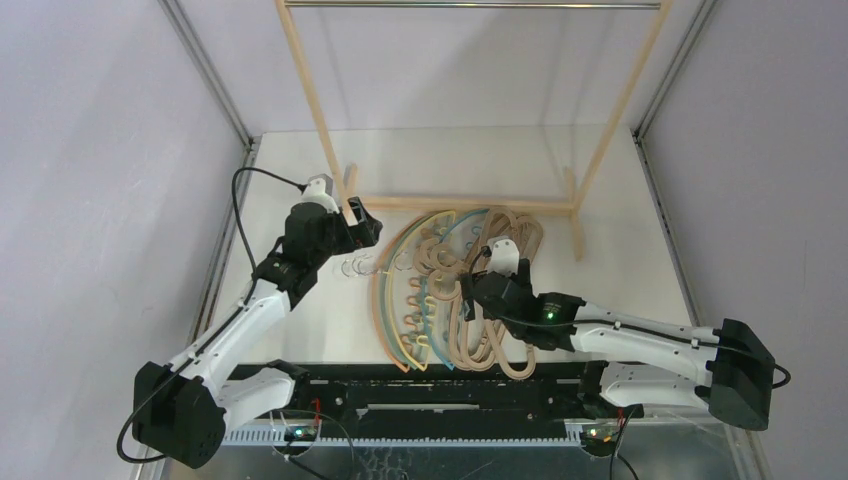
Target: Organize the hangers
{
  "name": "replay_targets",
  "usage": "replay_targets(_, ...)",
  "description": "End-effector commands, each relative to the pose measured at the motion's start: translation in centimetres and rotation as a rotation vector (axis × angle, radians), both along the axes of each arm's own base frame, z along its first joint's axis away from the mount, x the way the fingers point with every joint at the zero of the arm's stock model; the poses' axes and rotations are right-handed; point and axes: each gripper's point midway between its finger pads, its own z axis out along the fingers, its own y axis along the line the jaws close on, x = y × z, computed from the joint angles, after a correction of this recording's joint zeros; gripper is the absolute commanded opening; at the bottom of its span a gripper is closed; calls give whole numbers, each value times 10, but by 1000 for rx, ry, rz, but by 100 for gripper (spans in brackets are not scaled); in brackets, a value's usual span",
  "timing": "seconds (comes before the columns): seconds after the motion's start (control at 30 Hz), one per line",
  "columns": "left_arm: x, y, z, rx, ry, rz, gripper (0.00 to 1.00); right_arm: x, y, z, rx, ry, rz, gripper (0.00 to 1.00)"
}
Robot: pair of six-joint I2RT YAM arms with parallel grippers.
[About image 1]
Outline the beige plastic hanger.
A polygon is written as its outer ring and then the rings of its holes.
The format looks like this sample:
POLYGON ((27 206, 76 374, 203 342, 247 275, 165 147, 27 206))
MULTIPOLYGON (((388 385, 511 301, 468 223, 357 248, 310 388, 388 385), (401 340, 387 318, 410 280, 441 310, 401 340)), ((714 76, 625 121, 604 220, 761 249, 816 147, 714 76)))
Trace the beige plastic hanger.
POLYGON ((431 236, 420 243, 413 257, 423 289, 430 346, 447 366, 483 372, 495 365, 495 350, 503 334, 494 329, 494 335, 490 336, 489 331, 483 329, 477 339, 472 337, 468 319, 473 309, 465 303, 461 286, 471 259, 455 254, 449 240, 448 236, 431 236))
POLYGON ((487 261, 477 255, 489 240, 502 235, 517 239, 519 251, 534 257, 543 229, 534 217, 516 214, 506 207, 469 211, 452 219, 449 226, 424 240, 413 258, 415 269, 422 274, 426 296, 448 310, 440 326, 429 328, 429 335, 439 336, 444 345, 438 347, 431 340, 431 349, 451 370, 484 372, 498 365, 507 377, 526 379, 535 369, 534 349, 526 349, 526 367, 511 367, 503 347, 506 328, 501 321, 485 320, 478 329, 479 337, 469 337, 469 324, 476 313, 463 297, 461 275, 473 265, 485 266, 487 261))
MULTIPOLYGON (((519 253, 532 261, 544 238, 544 229, 529 214, 508 213, 505 209, 496 209, 494 213, 487 213, 478 238, 468 249, 465 258, 466 264, 471 265, 474 257, 489 239, 503 235, 508 235, 514 240, 519 253)), ((468 371, 484 372, 498 365, 501 371, 512 380, 525 380, 534 373, 537 364, 537 349, 526 342, 519 342, 526 356, 526 365, 517 369, 510 364, 510 359, 503 346, 508 330, 502 321, 482 320, 480 341, 473 352, 470 351, 468 333, 469 328, 467 326, 461 327, 458 340, 459 359, 468 371)))
POLYGON ((483 320, 481 333, 476 344, 469 339, 471 327, 467 319, 475 313, 473 307, 464 307, 459 275, 470 266, 458 259, 450 247, 438 243, 426 254, 432 271, 427 277, 427 286, 432 296, 448 307, 447 339, 450 362, 462 371, 484 372, 495 365, 512 380, 526 380, 536 368, 534 349, 525 346, 526 364, 514 367, 503 342, 508 331, 501 321, 483 320))

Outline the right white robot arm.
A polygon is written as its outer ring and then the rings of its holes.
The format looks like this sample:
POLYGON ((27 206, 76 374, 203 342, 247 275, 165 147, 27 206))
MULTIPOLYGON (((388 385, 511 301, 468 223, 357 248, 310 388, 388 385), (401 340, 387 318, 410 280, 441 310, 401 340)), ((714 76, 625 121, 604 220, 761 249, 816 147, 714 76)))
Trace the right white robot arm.
POLYGON ((745 322, 718 328, 666 324, 619 314, 581 297, 536 294, 526 259, 510 267, 465 273, 465 299, 486 320, 539 350, 593 355, 578 388, 592 416, 611 408, 685 406, 749 431, 765 431, 779 387, 776 359, 745 322))

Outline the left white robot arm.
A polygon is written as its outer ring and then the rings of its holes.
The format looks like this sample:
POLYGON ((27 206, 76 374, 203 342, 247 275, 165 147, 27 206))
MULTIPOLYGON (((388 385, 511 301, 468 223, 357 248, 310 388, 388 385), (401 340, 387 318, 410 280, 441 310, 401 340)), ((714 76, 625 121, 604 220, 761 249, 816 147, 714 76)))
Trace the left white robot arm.
POLYGON ((262 413, 280 409, 290 417, 311 407, 311 388, 290 366, 273 361, 254 375, 233 380, 244 355, 282 322, 316 285, 333 256, 374 246, 382 224, 358 197, 347 201, 348 224, 331 197, 306 195, 285 220, 284 233, 251 272, 229 316, 163 365, 148 362, 134 378, 133 411, 122 425, 116 452, 127 463, 127 435, 197 469, 208 463, 233 430, 262 413))

